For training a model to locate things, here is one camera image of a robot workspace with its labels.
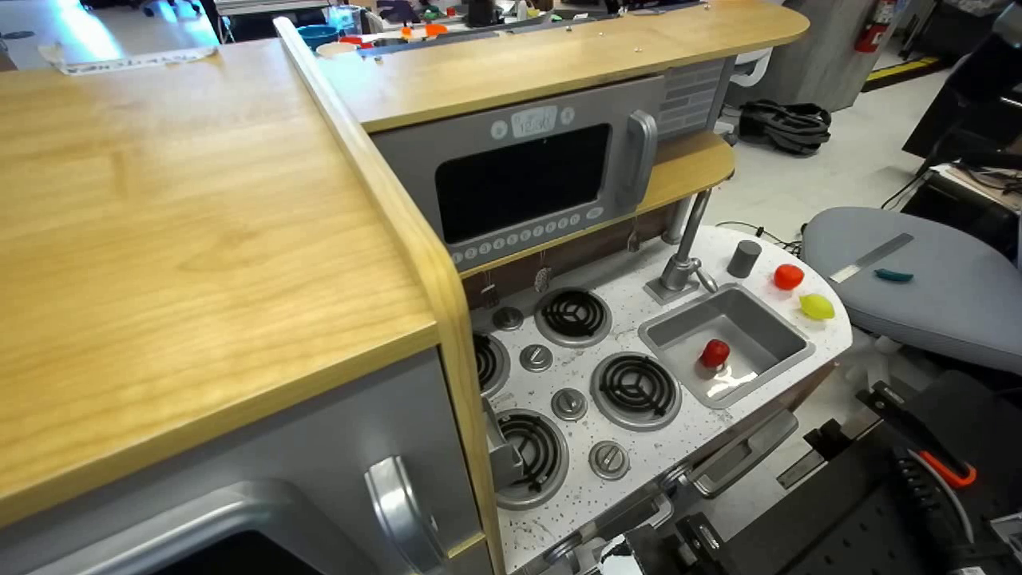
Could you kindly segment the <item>yellow toy lemon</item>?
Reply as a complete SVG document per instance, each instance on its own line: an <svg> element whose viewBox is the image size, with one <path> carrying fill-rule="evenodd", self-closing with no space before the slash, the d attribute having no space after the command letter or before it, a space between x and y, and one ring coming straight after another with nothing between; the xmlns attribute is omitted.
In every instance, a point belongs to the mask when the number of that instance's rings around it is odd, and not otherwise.
<svg viewBox="0 0 1022 575"><path fill-rule="evenodd" d="M825 293L805 293L800 314L816 323L834 318L834 302Z"/></svg>

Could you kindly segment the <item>grey stove knob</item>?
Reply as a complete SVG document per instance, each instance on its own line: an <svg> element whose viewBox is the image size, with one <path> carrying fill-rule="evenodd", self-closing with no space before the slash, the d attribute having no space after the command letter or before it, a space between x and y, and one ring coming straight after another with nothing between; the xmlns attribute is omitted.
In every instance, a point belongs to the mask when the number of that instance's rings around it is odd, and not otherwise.
<svg viewBox="0 0 1022 575"><path fill-rule="evenodd" d="M548 410L562 420L578 420L588 412L588 398L578 390L556 390Z"/></svg>
<svg viewBox="0 0 1022 575"><path fill-rule="evenodd" d="M546 368L552 364L552 351L548 351L546 344L526 344L526 347L520 351L520 364L525 364L526 370L546 370Z"/></svg>
<svg viewBox="0 0 1022 575"><path fill-rule="evenodd" d="M516 305L497 305L491 314L496 330L516 330L525 323L525 314Z"/></svg>
<svg viewBox="0 0 1022 575"><path fill-rule="evenodd" d="M615 440L598 440L588 450L588 467L598 478L615 481L630 473L630 457Z"/></svg>

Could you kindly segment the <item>stove burner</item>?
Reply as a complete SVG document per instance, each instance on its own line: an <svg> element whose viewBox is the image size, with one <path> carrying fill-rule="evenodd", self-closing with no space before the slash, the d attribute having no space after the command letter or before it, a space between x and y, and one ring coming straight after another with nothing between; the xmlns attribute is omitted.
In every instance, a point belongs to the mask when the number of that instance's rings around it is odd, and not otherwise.
<svg viewBox="0 0 1022 575"><path fill-rule="evenodd" d="M680 390L649 353L609 353L590 375L598 410L632 432L656 432L678 417Z"/></svg>
<svg viewBox="0 0 1022 575"><path fill-rule="evenodd" d="M609 330L609 305L590 289L552 289L536 302L536 330L565 347L598 344Z"/></svg>
<svg viewBox="0 0 1022 575"><path fill-rule="evenodd" d="M497 338L481 332L474 336L474 347L476 347L480 392L491 396L508 379L508 347Z"/></svg>
<svg viewBox="0 0 1022 575"><path fill-rule="evenodd" d="M503 508L536 508L548 502L569 473L562 432L539 412L508 410L497 432L510 448L510 469L497 478Z"/></svg>

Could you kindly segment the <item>back left stove burner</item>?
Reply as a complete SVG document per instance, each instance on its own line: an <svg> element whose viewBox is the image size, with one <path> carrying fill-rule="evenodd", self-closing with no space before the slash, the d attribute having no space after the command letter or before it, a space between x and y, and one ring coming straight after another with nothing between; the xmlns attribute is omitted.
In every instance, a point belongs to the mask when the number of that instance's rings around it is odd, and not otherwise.
<svg viewBox="0 0 1022 575"><path fill-rule="evenodd" d="M508 379L508 347L497 338L481 332L474 336L474 347L476 347L480 392L491 396Z"/></svg>

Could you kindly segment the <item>front right stove burner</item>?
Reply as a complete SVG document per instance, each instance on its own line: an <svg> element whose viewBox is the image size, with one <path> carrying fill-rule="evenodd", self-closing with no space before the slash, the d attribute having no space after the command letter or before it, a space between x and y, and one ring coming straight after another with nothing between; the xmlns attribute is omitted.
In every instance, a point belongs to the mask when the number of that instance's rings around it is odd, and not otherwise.
<svg viewBox="0 0 1022 575"><path fill-rule="evenodd" d="M598 410L632 432L656 432L678 417L680 390L649 353L609 353L590 375Z"/></svg>

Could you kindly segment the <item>front left stove burner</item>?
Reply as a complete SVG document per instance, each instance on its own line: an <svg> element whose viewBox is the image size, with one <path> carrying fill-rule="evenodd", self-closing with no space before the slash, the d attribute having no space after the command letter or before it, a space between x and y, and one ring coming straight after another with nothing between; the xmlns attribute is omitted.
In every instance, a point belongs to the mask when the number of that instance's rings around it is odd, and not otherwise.
<svg viewBox="0 0 1022 575"><path fill-rule="evenodd" d="M539 412L508 410L497 432L510 448L510 469L497 478L503 508L536 508L548 502L569 473L562 432Z"/></svg>

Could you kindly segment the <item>red toy tomato on counter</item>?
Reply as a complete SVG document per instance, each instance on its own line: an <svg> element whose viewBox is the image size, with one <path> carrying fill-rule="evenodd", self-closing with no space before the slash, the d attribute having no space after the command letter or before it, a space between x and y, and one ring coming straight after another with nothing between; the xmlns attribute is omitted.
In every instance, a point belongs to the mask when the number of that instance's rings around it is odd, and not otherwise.
<svg viewBox="0 0 1022 575"><path fill-rule="evenodd" d="M774 286L796 289L805 280L805 272L800 265L777 265Z"/></svg>

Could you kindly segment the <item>grey toy microwave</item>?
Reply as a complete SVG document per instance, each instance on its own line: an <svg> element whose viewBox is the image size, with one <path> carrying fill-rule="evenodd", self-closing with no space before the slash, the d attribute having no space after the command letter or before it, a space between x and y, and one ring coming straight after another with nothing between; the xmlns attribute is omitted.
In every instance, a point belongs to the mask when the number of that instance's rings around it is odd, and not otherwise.
<svg viewBox="0 0 1022 575"><path fill-rule="evenodd" d="M632 213L668 139L710 129L730 59L377 133L457 269Z"/></svg>

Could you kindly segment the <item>grey toy faucet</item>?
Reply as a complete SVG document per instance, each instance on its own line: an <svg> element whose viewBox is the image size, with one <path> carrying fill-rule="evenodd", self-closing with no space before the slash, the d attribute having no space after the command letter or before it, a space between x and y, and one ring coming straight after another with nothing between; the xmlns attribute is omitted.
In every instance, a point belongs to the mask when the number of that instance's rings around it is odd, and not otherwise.
<svg viewBox="0 0 1022 575"><path fill-rule="evenodd" d="M680 211L678 225L668 234L675 255L665 263L662 274L649 280L649 293L657 302L678 299L686 289L702 286L707 293L715 289L715 280L702 272L702 263L694 255L694 244L710 209L710 187L695 190Z"/></svg>

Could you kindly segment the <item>grey cylinder cup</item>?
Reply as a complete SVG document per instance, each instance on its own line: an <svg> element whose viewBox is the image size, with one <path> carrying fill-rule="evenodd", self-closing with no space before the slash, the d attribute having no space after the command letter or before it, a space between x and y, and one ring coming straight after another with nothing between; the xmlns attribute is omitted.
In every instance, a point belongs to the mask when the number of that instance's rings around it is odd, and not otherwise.
<svg viewBox="0 0 1022 575"><path fill-rule="evenodd" d="M728 259L730 277L746 277L760 259L762 247L758 241L741 241Z"/></svg>

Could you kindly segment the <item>grey toy sink basin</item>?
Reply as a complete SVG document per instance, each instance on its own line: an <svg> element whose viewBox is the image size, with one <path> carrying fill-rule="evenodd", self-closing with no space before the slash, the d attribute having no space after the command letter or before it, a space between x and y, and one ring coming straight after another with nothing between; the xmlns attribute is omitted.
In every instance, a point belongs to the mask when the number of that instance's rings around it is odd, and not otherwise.
<svg viewBox="0 0 1022 575"><path fill-rule="evenodd" d="M810 341L744 286L662 314L640 336L707 410L735 406L810 353Z"/></svg>

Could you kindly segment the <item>wooden toy kitchen cabinet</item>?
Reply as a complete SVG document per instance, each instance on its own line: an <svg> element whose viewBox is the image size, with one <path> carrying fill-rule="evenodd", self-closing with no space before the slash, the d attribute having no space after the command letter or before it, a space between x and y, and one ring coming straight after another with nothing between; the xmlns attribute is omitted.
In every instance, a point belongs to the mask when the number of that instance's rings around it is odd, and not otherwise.
<svg viewBox="0 0 1022 575"><path fill-rule="evenodd" d="M497 522L459 274L373 139L388 129L768 44L805 16L707 0L344 57L294 33L202 65L0 77L0 524L431 351L474 502Z"/></svg>

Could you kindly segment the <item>teal marker pen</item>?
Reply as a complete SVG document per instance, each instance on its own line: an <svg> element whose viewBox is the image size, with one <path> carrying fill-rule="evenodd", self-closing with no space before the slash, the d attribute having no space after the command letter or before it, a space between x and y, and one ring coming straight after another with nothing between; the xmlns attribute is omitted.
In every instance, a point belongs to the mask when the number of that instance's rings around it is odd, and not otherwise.
<svg viewBox="0 0 1022 575"><path fill-rule="evenodd" d="M871 274L889 283L909 283L915 280L915 272L899 272L899 269L875 269Z"/></svg>

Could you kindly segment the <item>red fire extinguisher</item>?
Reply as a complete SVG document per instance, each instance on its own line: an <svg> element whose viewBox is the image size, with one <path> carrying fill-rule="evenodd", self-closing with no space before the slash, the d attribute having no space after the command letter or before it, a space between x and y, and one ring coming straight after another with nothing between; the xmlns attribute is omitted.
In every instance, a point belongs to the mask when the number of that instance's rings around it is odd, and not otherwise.
<svg viewBox="0 0 1022 575"><path fill-rule="evenodd" d="M869 55L883 44L886 33L891 28L899 13L899 0L875 0L871 13L867 16L852 49Z"/></svg>

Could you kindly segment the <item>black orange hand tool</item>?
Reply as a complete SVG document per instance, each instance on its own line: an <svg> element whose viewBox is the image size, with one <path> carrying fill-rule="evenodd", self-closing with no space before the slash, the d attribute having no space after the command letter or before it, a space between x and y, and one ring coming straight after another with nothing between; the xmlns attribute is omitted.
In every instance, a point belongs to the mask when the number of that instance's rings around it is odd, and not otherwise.
<svg viewBox="0 0 1022 575"><path fill-rule="evenodd" d="M895 469L919 530L948 575L987 575L977 559L977 530L961 502L961 492L977 481L977 467L940 440L940 433L903 410L889 384L871 384L858 392L891 432L903 436L895 450Z"/></svg>

